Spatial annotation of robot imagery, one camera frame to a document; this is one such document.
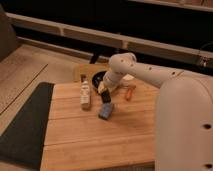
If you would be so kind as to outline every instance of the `white bottle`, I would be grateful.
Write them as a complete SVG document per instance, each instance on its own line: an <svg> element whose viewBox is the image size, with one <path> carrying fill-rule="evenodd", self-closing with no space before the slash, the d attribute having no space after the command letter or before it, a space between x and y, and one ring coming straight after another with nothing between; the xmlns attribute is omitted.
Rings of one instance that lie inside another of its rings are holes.
<svg viewBox="0 0 213 171"><path fill-rule="evenodd" d="M90 87L86 80L84 80L81 85L80 103L83 110L90 108Z"/></svg>

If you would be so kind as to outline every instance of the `orange object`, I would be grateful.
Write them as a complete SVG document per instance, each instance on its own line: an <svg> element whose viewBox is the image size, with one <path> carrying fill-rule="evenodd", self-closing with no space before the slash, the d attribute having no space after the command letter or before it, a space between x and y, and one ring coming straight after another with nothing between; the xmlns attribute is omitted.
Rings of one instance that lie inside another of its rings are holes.
<svg viewBox="0 0 213 171"><path fill-rule="evenodd" d="M133 90L136 88L135 85L132 85L132 86L129 86L127 91L126 91L126 94L125 94L125 99L127 101L129 101L132 97L132 93L133 93Z"/></svg>

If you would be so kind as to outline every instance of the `wooden table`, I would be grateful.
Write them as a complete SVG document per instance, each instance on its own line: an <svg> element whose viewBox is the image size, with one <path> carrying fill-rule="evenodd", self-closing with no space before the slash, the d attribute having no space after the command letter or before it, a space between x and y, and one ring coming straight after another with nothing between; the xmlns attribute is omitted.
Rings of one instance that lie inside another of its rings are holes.
<svg viewBox="0 0 213 171"><path fill-rule="evenodd" d="M114 111L98 118L102 102L92 90L92 108L80 108L80 83L54 87L42 157L42 171L96 170L154 162L154 104L157 89L135 80L131 101L126 89L112 93Z"/></svg>

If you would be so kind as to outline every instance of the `sponge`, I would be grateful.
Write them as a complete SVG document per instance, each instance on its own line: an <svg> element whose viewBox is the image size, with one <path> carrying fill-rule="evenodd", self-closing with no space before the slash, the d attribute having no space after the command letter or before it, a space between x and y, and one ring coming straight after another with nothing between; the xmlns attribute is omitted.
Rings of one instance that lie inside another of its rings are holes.
<svg viewBox="0 0 213 171"><path fill-rule="evenodd" d="M99 113L99 118L107 120L110 117L113 108L114 108L113 103L104 103Z"/></svg>

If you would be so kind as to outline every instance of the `floor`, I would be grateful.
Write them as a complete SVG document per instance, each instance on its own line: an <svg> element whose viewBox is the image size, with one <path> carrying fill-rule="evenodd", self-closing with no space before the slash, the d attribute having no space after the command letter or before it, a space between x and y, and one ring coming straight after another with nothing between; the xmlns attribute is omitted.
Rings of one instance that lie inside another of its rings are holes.
<svg viewBox="0 0 213 171"><path fill-rule="evenodd" d="M26 44L0 62L0 135L40 82L72 82L73 69L88 62ZM0 170L29 169L0 162Z"/></svg>

